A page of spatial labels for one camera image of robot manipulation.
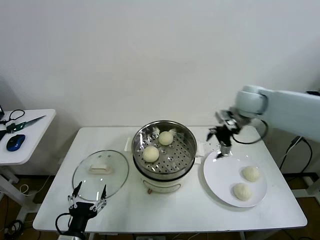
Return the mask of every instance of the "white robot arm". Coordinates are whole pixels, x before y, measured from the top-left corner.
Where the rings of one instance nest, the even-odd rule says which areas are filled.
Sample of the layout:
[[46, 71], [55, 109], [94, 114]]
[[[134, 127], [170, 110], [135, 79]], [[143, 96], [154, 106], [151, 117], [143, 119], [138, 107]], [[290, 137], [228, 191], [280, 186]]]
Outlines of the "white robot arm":
[[223, 155], [230, 152], [230, 137], [255, 118], [320, 142], [320, 97], [316, 95], [248, 85], [238, 92], [234, 107], [217, 112], [216, 117], [222, 126], [211, 128], [208, 139], [216, 135]]

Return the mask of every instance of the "small white table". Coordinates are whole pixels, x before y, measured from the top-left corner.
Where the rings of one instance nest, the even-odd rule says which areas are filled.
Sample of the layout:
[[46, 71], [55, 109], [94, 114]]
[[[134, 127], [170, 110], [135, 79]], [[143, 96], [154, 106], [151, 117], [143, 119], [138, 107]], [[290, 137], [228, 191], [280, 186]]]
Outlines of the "small white table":
[[[6, 111], [2, 119], [7, 120], [9, 118], [10, 113], [11, 111]], [[16, 124], [19, 124], [22, 122], [30, 121], [32, 119], [36, 119], [43, 115], [46, 116], [37, 121], [35, 124], [27, 126], [26, 128], [15, 133], [7, 133], [0, 140], [0, 173], [9, 179], [6, 180], [3, 176], [0, 175], [0, 191], [4, 192], [9, 198], [21, 205], [21, 210], [17, 216], [17, 219], [21, 220], [22, 222], [25, 220], [28, 213], [36, 213], [40, 208], [40, 204], [33, 203], [33, 198], [35, 197], [34, 195], [24, 196], [18, 189], [16, 189], [11, 184], [17, 183], [19, 179], [11, 171], [6, 169], [5, 166], [21, 165], [29, 160], [32, 153], [36, 149], [38, 143], [40, 142], [41, 138], [45, 134], [47, 128], [49, 127], [50, 123], [54, 119], [56, 115], [56, 110], [26, 110], [24, 116], [15, 121]], [[0, 130], [5, 129], [6, 127], [4, 125], [0, 125]], [[17, 134], [25, 135], [25, 140], [23, 144], [16, 151], [8, 151], [8, 140]]]
[[[140, 180], [132, 154], [125, 151], [128, 137], [139, 127], [86, 127], [76, 135], [33, 222], [39, 231], [56, 231], [56, 217], [68, 212], [67, 196], [73, 192], [72, 177], [78, 164], [100, 150], [116, 150], [129, 162], [129, 175], [123, 187], [108, 198], [107, 206], [88, 221], [86, 232], [114, 233], [188, 233], [254, 231], [303, 227], [307, 219], [288, 187], [265, 144], [233, 143], [232, 152], [245, 152], [258, 161], [267, 179], [265, 199], [255, 207], [239, 208], [218, 199], [207, 187], [202, 164], [195, 164], [179, 190], [172, 193], [147, 193]], [[198, 143], [204, 143], [208, 127], [189, 128]], [[239, 140], [259, 138], [253, 127], [243, 130]], [[204, 145], [206, 153], [217, 149], [217, 141]], [[59, 227], [68, 229], [69, 217], [61, 217]]]

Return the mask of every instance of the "blue mouse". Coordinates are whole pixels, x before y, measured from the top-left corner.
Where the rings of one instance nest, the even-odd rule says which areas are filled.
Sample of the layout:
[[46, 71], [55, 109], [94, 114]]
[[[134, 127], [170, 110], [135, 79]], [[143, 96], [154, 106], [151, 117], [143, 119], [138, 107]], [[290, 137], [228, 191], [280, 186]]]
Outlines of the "blue mouse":
[[25, 139], [26, 139], [26, 135], [24, 134], [18, 134], [13, 136], [12, 138], [9, 139], [8, 143], [6, 144], [6, 149], [10, 152], [14, 152], [18, 150]]

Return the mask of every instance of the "steamed bun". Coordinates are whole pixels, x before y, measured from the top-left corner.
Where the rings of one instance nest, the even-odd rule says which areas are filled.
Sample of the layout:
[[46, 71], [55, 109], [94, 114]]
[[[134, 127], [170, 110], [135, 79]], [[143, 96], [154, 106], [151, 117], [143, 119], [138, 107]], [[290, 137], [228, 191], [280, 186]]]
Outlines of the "steamed bun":
[[242, 170], [242, 174], [244, 178], [250, 182], [255, 182], [260, 177], [260, 172], [258, 168], [254, 166], [247, 166], [245, 169]]
[[161, 145], [168, 146], [173, 142], [174, 136], [169, 131], [163, 131], [160, 133], [158, 140]]
[[142, 154], [143, 160], [145, 160], [148, 163], [153, 163], [157, 161], [159, 158], [159, 151], [158, 148], [155, 146], [147, 146]]
[[248, 201], [252, 197], [252, 191], [245, 183], [237, 183], [233, 187], [233, 193], [241, 201]]

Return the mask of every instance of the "white plate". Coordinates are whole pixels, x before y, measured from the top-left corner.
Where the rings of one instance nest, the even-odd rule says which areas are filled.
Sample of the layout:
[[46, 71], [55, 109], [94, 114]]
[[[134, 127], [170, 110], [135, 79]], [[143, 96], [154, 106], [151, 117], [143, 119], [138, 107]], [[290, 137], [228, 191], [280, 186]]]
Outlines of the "white plate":
[[[215, 195], [226, 203], [241, 208], [253, 207], [265, 198], [266, 177], [253, 159], [248, 155], [225, 156], [218, 159], [216, 156], [216, 151], [210, 153], [203, 165], [205, 181]], [[248, 181], [242, 175], [242, 170], [248, 166], [259, 169], [260, 178], [256, 182]], [[251, 189], [252, 197], [248, 201], [241, 201], [235, 196], [233, 186], [237, 183], [245, 183]]]

